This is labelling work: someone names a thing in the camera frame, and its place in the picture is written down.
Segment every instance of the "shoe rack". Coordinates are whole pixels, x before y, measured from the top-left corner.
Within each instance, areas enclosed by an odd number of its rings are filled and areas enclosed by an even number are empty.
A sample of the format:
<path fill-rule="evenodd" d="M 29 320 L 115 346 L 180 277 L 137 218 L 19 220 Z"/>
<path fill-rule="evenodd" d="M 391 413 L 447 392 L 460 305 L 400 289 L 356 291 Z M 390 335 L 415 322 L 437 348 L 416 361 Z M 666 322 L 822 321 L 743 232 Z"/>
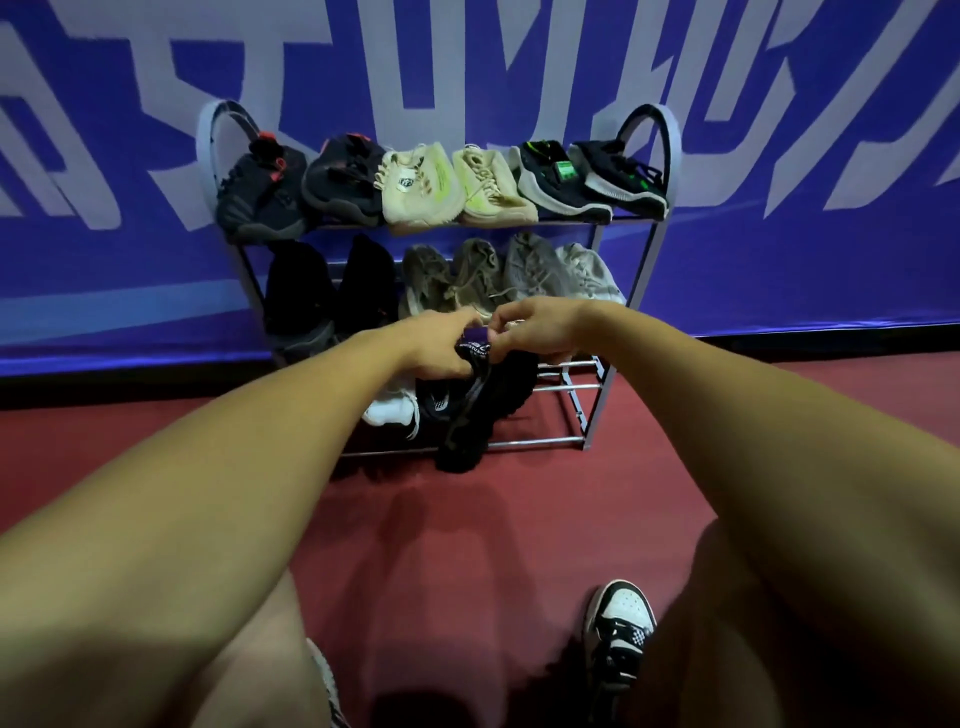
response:
<path fill-rule="evenodd" d="M 204 201 L 210 208 L 211 213 L 217 206 L 217 190 L 219 189 L 221 179 L 221 175 L 218 174 L 218 169 L 222 170 L 223 175 L 225 175 L 227 170 L 235 162 L 235 159 L 218 159 L 216 156 L 215 135 L 218 130 L 218 125 L 229 121 L 232 121 L 249 140 L 256 139 L 260 131 L 250 114 L 235 101 L 211 101 L 201 110 L 197 122 L 197 162 L 202 176 Z M 628 214 L 614 215 L 610 222 L 610 225 L 650 224 L 647 239 L 640 255 L 640 263 L 636 269 L 630 293 L 627 294 L 627 306 L 634 310 L 640 307 L 643 294 L 646 292 L 650 277 L 653 275 L 654 266 L 660 254 L 660 248 L 663 246 L 663 238 L 666 235 L 667 226 L 673 216 L 674 203 L 677 199 L 677 191 L 680 185 L 681 161 L 683 159 L 680 127 L 677 125 L 677 120 L 670 112 L 670 109 L 661 104 L 644 104 L 634 109 L 626 121 L 623 122 L 620 131 L 617 133 L 617 137 L 623 141 L 624 144 L 629 145 L 630 138 L 641 128 L 641 125 L 645 132 L 649 130 L 649 125 L 644 124 L 644 122 L 647 121 L 652 122 L 654 131 L 660 140 L 659 143 L 655 140 L 654 148 L 658 149 L 658 151 L 662 149 L 663 182 L 666 187 L 667 204 L 671 211 L 662 222 Z M 654 166 L 659 166 L 659 162 L 659 158 L 654 159 Z M 590 227 L 588 247 L 599 254 L 600 244 L 603 240 L 604 228 L 606 226 L 559 218 L 550 218 L 538 222 L 538 226 L 554 225 Z M 457 223 L 451 223 L 443 227 L 459 228 L 462 226 Z M 358 230 L 369 232 L 373 229 L 359 225 L 335 223 L 321 225 L 317 230 Z M 253 272 L 250 258 L 247 255 L 247 247 L 249 245 L 251 245 L 251 243 L 238 245 L 227 241 L 226 247 L 228 255 L 237 271 L 237 275 L 240 278 L 244 293 L 250 302 L 250 306 L 256 314 L 258 321 L 262 323 L 264 292 Z M 337 266 L 336 263 L 328 263 L 328 266 L 331 277 L 334 281 L 338 280 L 342 267 Z M 282 352 L 272 351 L 272 356 L 278 367 L 287 365 L 287 361 Z M 570 376 L 571 371 L 574 374 L 593 374 L 595 381 L 575 384 Z M 615 367 L 606 365 L 596 356 L 592 359 L 568 361 L 559 365 L 540 364 L 540 381 L 542 383 L 534 388 L 534 393 L 537 395 L 556 393 L 561 397 L 569 397 L 576 414 L 576 424 L 579 426 L 580 432 L 565 437 L 491 441 L 490 448 L 514 449 L 574 446 L 580 449 L 589 449 L 596 436 L 596 427 L 607 405 L 607 400 L 610 396 L 615 378 Z M 580 400 L 579 393 L 583 390 L 596 391 L 596 398 L 589 411 L 582 405 Z M 436 449 L 436 447 L 423 447 L 351 451 L 344 452 L 342 457 L 367 457 L 403 453 L 419 454 L 433 452 Z"/>

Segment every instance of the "forearm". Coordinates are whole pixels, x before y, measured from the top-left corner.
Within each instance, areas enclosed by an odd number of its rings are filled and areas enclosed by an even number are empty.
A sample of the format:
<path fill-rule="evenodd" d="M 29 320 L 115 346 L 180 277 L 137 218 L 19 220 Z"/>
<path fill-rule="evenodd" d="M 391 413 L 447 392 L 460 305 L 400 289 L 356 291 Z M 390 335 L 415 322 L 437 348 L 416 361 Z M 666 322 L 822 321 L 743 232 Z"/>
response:
<path fill-rule="evenodd" d="M 177 679 L 225 643 L 275 585 L 352 431 L 395 373 L 389 332 L 231 392 L 129 450 L 2 539 L 4 667 L 16 635 L 44 654 L 129 650 Z M 53 636 L 52 642 L 45 637 Z M 149 704 L 152 697 L 144 695 Z"/>
<path fill-rule="evenodd" d="M 631 382 L 778 591 L 945 688 L 960 670 L 958 450 L 623 307 L 586 318 L 587 346 Z"/>

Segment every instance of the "wall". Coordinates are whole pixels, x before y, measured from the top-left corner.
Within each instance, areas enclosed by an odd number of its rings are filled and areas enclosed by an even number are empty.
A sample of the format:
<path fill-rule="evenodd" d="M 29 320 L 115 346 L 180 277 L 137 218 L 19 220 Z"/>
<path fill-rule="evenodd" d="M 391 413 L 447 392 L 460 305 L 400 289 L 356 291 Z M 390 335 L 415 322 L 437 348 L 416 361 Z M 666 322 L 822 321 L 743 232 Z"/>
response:
<path fill-rule="evenodd" d="M 448 151 L 607 136 L 659 99 L 686 156 L 645 310 L 695 334 L 960 321 L 958 27 L 952 0 L 8 0 L 0 376 L 263 355 L 199 191 L 215 97 L 304 150 Z M 606 233 L 621 286 L 642 239 Z"/>

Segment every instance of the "leg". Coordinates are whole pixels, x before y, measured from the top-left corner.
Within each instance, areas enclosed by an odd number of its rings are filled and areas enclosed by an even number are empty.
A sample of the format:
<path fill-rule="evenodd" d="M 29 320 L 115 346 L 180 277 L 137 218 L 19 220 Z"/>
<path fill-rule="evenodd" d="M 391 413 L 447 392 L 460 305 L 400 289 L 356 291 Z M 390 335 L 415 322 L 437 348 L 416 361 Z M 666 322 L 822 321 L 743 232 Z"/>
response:
<path fill-rule="evenodd" d="M 717 522 L 684 591 L 639 648 L 637 679 L 622 681 L 614 706 L 622 725 L 896 723 L 886 696 L 782 605 Z"/>
<path fill-rule="evenodd" d="M 187 686 L 168 724 L 184 728 L 331 725 L 327 689 L 303 634 L 297 589 L 289 571 L 240 633 Z"/>

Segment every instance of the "floor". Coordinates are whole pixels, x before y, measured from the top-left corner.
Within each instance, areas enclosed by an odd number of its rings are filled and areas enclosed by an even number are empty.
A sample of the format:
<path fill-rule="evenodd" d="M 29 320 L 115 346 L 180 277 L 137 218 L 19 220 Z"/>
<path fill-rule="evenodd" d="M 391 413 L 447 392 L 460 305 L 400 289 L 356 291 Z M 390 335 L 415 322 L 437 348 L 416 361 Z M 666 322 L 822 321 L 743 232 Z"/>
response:
<path fill-rule="evenodd" d="M 960 444 L 960 353 L 787 368 Z M 562 434 L 558 402 L 531 400 L 500 434 Z M 0 412 L 0 530 L 200 403 Z M 466 475 L 345 465 L 292 568 L 354 726 L 556 725 L 589 590 L 627 578 L 662 611 L 711 518 L 619 380 L 586 453 L 500 452 Z"/>

